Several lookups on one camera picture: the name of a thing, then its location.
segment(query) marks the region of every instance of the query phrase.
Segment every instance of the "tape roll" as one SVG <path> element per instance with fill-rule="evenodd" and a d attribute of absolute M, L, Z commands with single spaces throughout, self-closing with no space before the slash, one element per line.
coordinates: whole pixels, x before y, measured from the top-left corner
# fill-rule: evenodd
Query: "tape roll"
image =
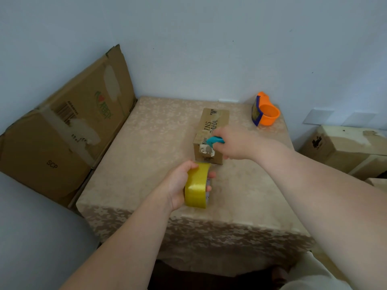
<path fill-rule="evenodd" d="M 196 208 L 206 208 L 208 193 L 206 192 L 208 170 L 210 163 L 197 163 L 198 168 L 188 171 L 188 180 L 185 184 L 185 204 Z"/>

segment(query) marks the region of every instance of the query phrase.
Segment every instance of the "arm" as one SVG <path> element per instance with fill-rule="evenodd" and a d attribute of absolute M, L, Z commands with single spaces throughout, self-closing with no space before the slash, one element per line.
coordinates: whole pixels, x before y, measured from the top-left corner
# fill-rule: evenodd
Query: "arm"
<path fill-rule="evenodd" d="M 187 161 L 170 171 L 61 290 L 146 289 L 169 216 L 183 205 L 187 172 L 195 168 L 197 164 Z M 215 173 L 210 172 L 209 177 L 214 178 Z"/>
<path fill-rule="evenodd" d="M 213 131 L 225 158 L 250 159 L 275 184 L 329 257 L 359 288 L 387 285 L 387 194 L 256 133 Z"/>

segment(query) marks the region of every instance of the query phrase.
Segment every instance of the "left hand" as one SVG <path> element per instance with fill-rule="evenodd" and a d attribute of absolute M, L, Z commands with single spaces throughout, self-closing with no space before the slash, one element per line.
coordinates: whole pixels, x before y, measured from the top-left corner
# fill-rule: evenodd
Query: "left hand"
<path fill-rule="evenodd" d="M 172 211 L 180 208 L 184 204 L 184 186 L 188 180 L 188 171 L 199 167 L 193 161 L 186 161 L 176 168 L 170 170 L 162 182 L 157 187 L 161 193 L 165 193 L 171 203 Z M 208 173 L 209 178 L 215 178 L 215 171 Z M 211 186 L 206 187 L 206 191 L 211 191 Z"/>

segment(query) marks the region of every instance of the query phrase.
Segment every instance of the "small cardboard box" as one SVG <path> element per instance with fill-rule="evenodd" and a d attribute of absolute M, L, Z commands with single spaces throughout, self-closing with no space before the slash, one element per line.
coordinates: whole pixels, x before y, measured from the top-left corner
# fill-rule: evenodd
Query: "small cardboard box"
<path fill-rule="evenodd" d="M 387 170 L 387 139 L 376 129 L 322 125 L 300 153 L 360 180 Z"/>
<path fill-rule="evenodd" d="M 230 112 L 228 110 L 204 108 L 200 118 L 195 140 L 193 141 L 193 150 L 195 151 L 195 160 L 212 164 L 223 164 L 223 155 L 218 151 L 204 152 L 206 150 L 207 139 L 212 135 L 212 131 L 217 127 L 223 127 L 228 124 Z"/>
<path fill-rule="evenodd" d="M 380 190 L 383 190 L 384 192 L 387 192 L 387 179 L 368 178 L 365 180 L 365 182 L 375 186 L 376 188 L 379 188 Z"/>
<path fill-rule="evenodd" d="M 135 102 L 117 45 L 7 128 L 0 136 L 0 170 L 68 205 Z"/>

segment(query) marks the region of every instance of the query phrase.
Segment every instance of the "patterned tablecloth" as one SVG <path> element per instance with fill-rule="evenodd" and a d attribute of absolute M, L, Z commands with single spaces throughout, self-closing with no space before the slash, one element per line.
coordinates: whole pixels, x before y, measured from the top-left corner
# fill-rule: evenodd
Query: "patterned tablecloth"
<path fill-rule="evenodd" d="M 168 170 L 193 156 L 204 107 L 230 110 L 230 124 L 293 148 L 283 116 L 256 127 L 245 104 L 141 97 L 77 201 L 102 242 L 133 213 Z M 207 209 L 172 213 L 158 258 L 180 270 L 234 276 L 289 265 L 314 244 L 270 176 L 249 160 L 212 165 Z"/>

